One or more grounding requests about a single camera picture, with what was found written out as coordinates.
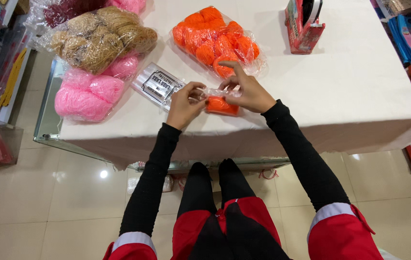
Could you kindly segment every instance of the plastic bag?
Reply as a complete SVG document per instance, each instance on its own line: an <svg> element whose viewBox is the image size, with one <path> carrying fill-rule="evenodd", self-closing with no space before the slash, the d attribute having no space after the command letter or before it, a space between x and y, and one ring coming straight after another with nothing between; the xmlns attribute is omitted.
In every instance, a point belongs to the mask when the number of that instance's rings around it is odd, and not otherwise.
<svg viewBox="0 0 411 260"><path fill-rule="evenodd" d="M131 87L166 111L170 110L172 94L182 89L184 80L179 80L165 69L151 62Z"/></svg>
<svg viewBox="0 0 411 260"><path fill-rule="evenodd" d="M266 58L249 31L235 21L207 7L193 13L170 32L175 44L193 55L222 78L234 74L220 61L240 62L247 74L257 76L266 67Z"/></svg>
<svg viewBox="0 0 411 260"><path fill-rule="evenodd" d="M204 94L200 96L201 100L207 99L208 104L205 107L208 113L217 113L227 116L236 117L239 113L239 106L235 104L226 103L225 96L231 95L233 97L240 97L239 91L227 91L214 88L206 88L203 90Z"/></svg>
<svg viewBox="0 0 411 260"><path fill-rule="evenodd" d="M42 35L74 17L108 6L140 14L146 0L30 0L29 17L24 25Z"/></svg>
<svg viewBox="0 0 411 260"><path fill-rule="evenodd" d="M157 33L140 25L135 13L110 6L79 15L34 41L37 50L54 52L72 68L99 75L107 74L114 61L151 49Z"/></svg>
<svg viewBox="0 0 411 260"><path fill-rule="evenodd" d="M132 194L140 181L140 177L128 178L127 193ZM162 192L171 192L174 186L174 179L171 175L165 176L164 186L162 187Z"/></svg>

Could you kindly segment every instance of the leg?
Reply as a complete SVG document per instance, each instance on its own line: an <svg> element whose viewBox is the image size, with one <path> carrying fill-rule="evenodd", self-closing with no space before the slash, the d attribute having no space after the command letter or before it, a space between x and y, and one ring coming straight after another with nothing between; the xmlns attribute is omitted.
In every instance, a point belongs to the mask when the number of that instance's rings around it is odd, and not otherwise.
<svg viewBox="0 0 411 260"><path fill-rule="evenodd" d="M208 210L212 214L217 212L213 201L209 170L200 162L193 164L189 171L177 218L192 210Z"/></svg>
<svg viewBox="0 0 411 260"><path fill-rule="evenodd" d="M222 188L222 208L230 199L255 197L254 191L232 159L223 160L219 166L219 176Z"/></svg>

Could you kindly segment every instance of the table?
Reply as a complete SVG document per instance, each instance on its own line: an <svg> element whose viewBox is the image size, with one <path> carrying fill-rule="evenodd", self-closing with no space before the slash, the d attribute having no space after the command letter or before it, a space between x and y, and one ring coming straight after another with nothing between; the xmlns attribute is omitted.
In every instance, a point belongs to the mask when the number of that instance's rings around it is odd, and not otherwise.
<svg viewBox="0 0 411 260"><path fill-rule="evenodd" d="M369 0L323 4L326 23L311 55L292 55L284 26L288 0L211 0L222 13L251 30L268 67L257 78L287 105L315 149L367 153L401 149L411 143L411 83ZM185 0L149 1L141 15L159 33L156 48L141 62L155 62L188 81L218 87L191 56L177 48L169 31L206 7ZM146 161L167 113L129 89L100 124L64 120L59 138L125 169ZM202 113L184 129L172 160L284 157L282 146L259 114L241 117Z"/></svg>

